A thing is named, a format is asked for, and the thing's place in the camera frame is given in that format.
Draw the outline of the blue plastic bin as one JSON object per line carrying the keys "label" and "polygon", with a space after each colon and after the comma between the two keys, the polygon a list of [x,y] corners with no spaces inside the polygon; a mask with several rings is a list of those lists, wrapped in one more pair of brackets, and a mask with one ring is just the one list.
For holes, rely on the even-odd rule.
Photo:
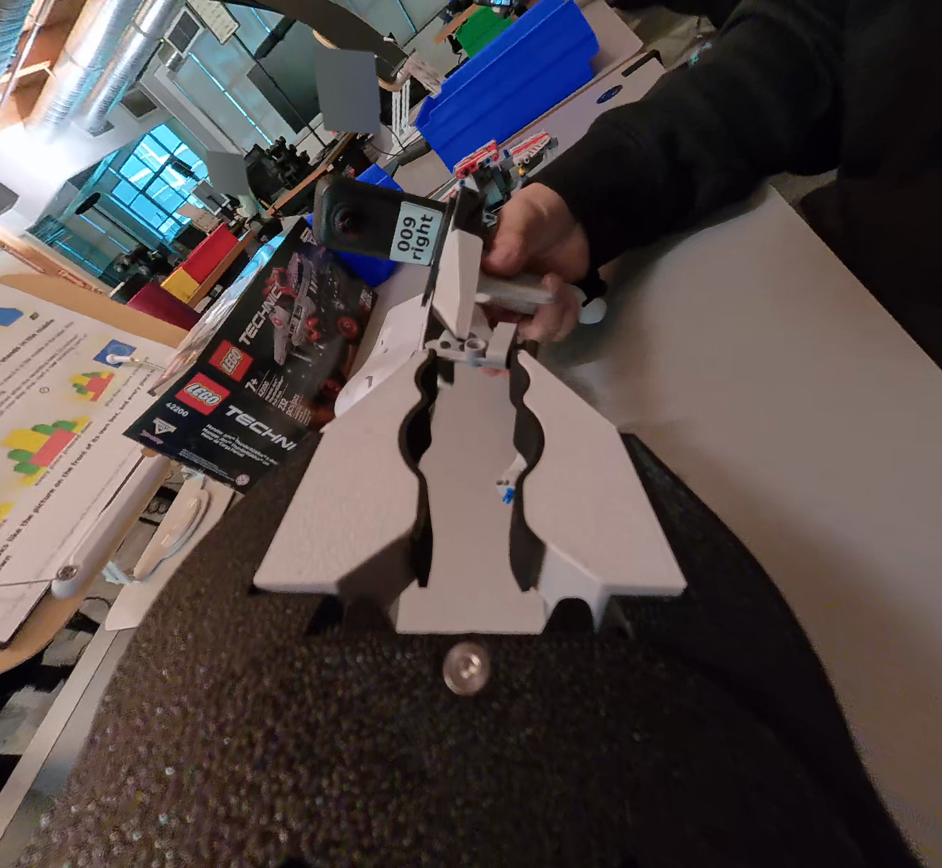
{"label": "blue plastic bin", "polygon": [[594,75],[599,44],[574,0],[541,0],[454,74],[416,127],[453,170],[484,144],[506,142]]}

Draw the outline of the blue red brick vehicle model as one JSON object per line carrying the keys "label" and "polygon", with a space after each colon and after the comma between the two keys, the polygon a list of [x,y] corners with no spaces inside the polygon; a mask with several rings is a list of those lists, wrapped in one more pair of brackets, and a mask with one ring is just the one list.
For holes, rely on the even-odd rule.
{"label": "blue red brick vehicle model", "polygon": [[485,211],[497,214],[558,146],[558,139],[546,131],[537,131],[509,147],[491,140],[454,166],[453,183],[441,202],[451,201],[462,189],[474,190],[484,198]]}

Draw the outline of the wooden board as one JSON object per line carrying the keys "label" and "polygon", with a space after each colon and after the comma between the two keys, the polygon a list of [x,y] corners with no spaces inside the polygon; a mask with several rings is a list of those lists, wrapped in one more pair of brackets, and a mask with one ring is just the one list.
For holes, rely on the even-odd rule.
{"label": "wooden board", "polygon": [[[3,275],[1,283],[3,288],[17,289],[43,302],[111,325],[120,332],[157,342],[164,348],[175,349],[183,342],[182,329],[61,278],[38,273],[20,273]],[[70,595],[58,596],[53,592],[43,595],[16,635],[2,648],[2,673],[22,665],[50,644],[88,596],[96,577],[117,552],[137,517],[144,511],[147,501],[157,490],[160,478],[169,472],[170,464],[149,450],[143,451],[142,458],[156,460],[151,471],[145,475],[143,487],[137,490],[131,501],[122,503],[117,509],[105,511],[104,539],[93,541],[90,554],[78,568],[77,577],[66,580],[65,588]]]}

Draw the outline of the person's right forearm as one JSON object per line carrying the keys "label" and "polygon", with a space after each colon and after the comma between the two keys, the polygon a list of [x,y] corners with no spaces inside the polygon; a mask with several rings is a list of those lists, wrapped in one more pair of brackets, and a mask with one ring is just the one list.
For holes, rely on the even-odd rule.
{"label": "person's right forearm", "polygon": [[736,204],[770,176],[857,168],[865,127],[840,83],[811,50],[726,40],[602,114],[531,186],[561,203],[590,267],[602,266]]}

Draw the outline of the small blue bin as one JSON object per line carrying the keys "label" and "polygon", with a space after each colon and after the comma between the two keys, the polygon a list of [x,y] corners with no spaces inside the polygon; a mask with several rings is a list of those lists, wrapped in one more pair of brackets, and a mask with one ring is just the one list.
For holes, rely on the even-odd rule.
{"label": "small blue bin", "polygon": [[[372,164],[356,177],[359,182],[403,192],[401,186],[377,164]],[[337,251],[336,255],[348,269],[360,277],[366,284],[375,288],[382,285],[398,269],[399,264],[390,260],[381,260],[366,255]]]}

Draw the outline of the green bin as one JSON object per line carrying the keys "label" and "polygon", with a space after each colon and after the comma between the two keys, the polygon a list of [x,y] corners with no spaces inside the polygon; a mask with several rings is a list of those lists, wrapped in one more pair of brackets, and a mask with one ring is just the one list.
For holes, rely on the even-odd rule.
{"label": "green bin", "polygon": [[460,51],[471,59],[512,26],[513,20],[512,15],[499,14],[490,7],[478,7],[457,27],[452,37]]}

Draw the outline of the person's right hand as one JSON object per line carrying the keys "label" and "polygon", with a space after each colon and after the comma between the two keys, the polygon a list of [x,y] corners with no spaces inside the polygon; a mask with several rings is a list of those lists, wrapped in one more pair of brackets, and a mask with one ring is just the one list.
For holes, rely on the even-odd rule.
{"label": "person's right hand", "polygon": [[590,268],[586,235],[562,198],[539,183],[517,191],[502,207],[491,246],[481,262],[485,273],[541,278],[552,296],[519,322],[519,339],[559,342],[576,327],[580,305],[573,286]]}

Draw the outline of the black lamp shade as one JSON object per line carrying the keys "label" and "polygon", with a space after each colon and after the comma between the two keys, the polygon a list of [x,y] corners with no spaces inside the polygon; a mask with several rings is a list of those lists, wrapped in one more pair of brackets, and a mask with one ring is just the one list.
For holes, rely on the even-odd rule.
{"label": "black lamp shade", "polygon": [[380,85],[389,92],[403,84],[407,54],[360,16],[331,0],[216,0],[280,14],[307,26],[326,47],[370,52]]}

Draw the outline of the window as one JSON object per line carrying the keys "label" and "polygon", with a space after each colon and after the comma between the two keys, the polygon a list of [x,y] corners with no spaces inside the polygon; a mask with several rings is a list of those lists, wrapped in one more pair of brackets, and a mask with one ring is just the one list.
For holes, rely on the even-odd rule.
{"label": "window", "polygon": [[107,287],[138,269],[166,277],[200,242],[181,213],[202,208],[206,164],[167,124],[70,178],[29,229]]}

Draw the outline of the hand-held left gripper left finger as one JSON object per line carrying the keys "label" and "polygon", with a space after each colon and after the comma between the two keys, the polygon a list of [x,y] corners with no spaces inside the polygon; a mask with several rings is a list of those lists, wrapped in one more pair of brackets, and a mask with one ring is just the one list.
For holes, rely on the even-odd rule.
{"label": "hand-held left gripper left finger", "polygon": [[438,376],[436,353],[415,353],[322,431],[256,588],[397,598],[428,584],[433,530],[420,461]]}

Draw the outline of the colourful brick instruction sheet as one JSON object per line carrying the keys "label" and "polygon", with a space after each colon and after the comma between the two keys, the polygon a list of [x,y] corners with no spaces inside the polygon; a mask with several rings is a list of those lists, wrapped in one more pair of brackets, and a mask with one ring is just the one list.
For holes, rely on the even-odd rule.
{"label": "colourful brick instruction sheet", "polygon": [[171,349],[2,287],[1,581],[51,580],[140,459],[124,431]]}

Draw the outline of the red and yellow board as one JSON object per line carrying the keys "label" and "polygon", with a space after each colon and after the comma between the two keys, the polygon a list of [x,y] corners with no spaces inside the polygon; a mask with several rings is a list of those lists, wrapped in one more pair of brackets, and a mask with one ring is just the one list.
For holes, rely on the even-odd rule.
{"label": "red and yellow board", "polygon": [[171,272],[160,288],[195,308],[254,239],[251,229],[236,237],[228,226],[218,226]]}

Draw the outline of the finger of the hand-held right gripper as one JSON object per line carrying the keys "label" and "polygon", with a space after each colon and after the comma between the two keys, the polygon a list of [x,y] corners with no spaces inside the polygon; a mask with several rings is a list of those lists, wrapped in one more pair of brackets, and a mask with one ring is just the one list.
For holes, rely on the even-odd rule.
{"label": "finger of the hand-held right gripper", "polygon": [[457,340],[469,337],[476,308],[484,241],[451,227],[443,241],[430,294],[430,313]]}

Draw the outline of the cardboard box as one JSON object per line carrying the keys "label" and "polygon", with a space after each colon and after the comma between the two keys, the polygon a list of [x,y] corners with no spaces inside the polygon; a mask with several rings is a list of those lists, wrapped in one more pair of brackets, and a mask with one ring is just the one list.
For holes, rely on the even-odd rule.
{"label": "cardboard box", "polygon": [[606,2],[574,1],[599,45],[591,61],[593,76],[571,96],[502,143],[503,153],[524,139],[547,132],[556,142],[547,157],[557,157],[576,143],[601,113],[639,100],[665,74],[658,53],[644,50],[637,34]]}

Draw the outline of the maroon cylinder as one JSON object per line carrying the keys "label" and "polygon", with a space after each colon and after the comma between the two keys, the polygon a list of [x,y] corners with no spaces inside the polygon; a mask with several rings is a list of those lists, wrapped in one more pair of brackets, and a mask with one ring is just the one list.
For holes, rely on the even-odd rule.
{"label": "maroon cylinder", "polygon": [[153,281],[138,290],[126,303],[154,319],[190,331],[201,320],[200,314],[189,305]]}

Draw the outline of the long grey brick assembly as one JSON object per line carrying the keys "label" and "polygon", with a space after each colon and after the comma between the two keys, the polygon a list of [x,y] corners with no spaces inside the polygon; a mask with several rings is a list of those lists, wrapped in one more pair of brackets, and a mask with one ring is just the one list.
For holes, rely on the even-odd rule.
{"label": "long grey brick assembly", "polygon": [[502,503],[507,505],[513,503],[516,495],[516,486],[524,474],[526,467],[526,459],[518,452],[512,460],[512,463],[497,478],[496,488]]}

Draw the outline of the black toy brick box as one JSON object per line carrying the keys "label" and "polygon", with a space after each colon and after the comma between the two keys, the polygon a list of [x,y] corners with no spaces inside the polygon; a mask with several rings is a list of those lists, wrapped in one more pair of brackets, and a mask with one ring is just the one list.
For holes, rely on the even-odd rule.
{"label": "black toy brick box", "polygon": [[124,436],[247,492],[335,417],[374,302],[300,220]]}

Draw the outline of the white wall sign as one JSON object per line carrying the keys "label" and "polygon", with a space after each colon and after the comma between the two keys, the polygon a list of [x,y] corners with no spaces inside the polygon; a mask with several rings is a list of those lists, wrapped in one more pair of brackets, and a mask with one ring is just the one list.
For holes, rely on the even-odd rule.
{"label": "white wall sign", "polygon": [[239,22],[228,8],[217,0],[184,0],[221,45],[236,36]]}

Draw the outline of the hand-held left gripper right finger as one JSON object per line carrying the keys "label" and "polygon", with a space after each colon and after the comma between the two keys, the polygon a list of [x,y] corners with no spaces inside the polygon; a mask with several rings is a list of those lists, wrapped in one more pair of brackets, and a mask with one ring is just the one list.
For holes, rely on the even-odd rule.
{"label": "hand-held left gripper right finger", "polygon": [[546,618],[582,603],[596,629],[614,598],[681,595],[686,579],[618,429],[529,351],[512,354],[510,397],[527,461],[510,504],[520,590]]}

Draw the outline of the person's black sweater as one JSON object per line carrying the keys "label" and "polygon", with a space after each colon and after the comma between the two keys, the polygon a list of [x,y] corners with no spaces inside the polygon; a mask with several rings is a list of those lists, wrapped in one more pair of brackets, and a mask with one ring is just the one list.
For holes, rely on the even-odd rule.
{"label": "person's black sweater", "polygon": [[750,178],[835,168],[810,226],[940,363],[940,0],[746,0],[690,77]]}

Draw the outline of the small grey brick panel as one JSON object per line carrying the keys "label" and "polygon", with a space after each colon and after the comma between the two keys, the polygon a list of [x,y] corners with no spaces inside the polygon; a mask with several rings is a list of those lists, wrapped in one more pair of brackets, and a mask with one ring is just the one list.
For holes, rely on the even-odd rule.
{"label": "small grey brick panel", "polygon": [[494,328],[472,327],[464,338],[443,329],[438,335],[427,337],[424,347],[440,360],[470,368],[504,371],[510,369],[512,354],[517,350],[518,330],[518,324],[506,321]]}

